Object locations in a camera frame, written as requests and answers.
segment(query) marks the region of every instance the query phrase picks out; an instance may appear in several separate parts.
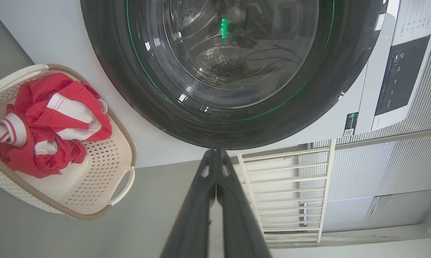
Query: front-load washing machine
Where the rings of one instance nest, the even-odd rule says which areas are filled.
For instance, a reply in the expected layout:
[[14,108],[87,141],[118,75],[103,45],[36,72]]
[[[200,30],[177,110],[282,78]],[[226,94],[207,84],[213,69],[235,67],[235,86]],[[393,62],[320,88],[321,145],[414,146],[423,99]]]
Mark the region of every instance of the front-load washing machine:
[[397,123],[431,49],[431,0],[7,2],[0,19],[35,63],[106,99],[138,167]]

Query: green indicator light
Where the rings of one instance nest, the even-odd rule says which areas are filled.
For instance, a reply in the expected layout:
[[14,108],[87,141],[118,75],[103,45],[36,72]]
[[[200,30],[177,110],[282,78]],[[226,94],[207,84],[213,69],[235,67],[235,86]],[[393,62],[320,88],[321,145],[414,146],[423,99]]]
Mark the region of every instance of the green indicator light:
[[228,23],[230,23],[228,19],[222,19],[222,24],[220,26],[222,39],[228,38]]

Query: red clothing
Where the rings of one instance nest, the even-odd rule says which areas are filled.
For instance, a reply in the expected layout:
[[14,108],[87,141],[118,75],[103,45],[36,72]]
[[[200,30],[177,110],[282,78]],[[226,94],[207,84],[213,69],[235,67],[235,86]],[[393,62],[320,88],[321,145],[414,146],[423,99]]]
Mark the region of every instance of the red clothing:
[[37,178],[82,163],[80,140],[110,137],[107,105],[88,83],[57,73],[23,84],[0,124],[0,159]]

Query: laundry basket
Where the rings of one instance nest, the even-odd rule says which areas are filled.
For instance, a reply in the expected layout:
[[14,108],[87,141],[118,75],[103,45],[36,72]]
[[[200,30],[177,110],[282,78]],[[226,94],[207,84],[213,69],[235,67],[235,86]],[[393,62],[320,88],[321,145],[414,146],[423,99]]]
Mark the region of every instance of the laundry basket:
[[[30,80],[64,73],[73,80],[85,79],[61,65],[33,65],[0,80],[0,119],[19,87]],[[116,116],[108,110],[112,136],[99,142],[83,142],[88,155],[82,164],[71,164],[62,175],[34,178],[12,171],[0,160],[0,188],[39,209],[77,219],[104,215],[130,190],[134,178],[135,145]],[[129,173],[129,181],[117,197],[117,187]]]

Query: washing machine drum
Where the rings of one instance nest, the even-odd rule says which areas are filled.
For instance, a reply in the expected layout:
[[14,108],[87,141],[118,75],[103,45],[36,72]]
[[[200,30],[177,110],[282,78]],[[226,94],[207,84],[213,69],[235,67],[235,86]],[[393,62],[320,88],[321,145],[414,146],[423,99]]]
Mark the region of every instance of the washing machine drum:
[[325,114],[366,64],[386,0],[82,0],[122,96],[194,145],[277,142]]

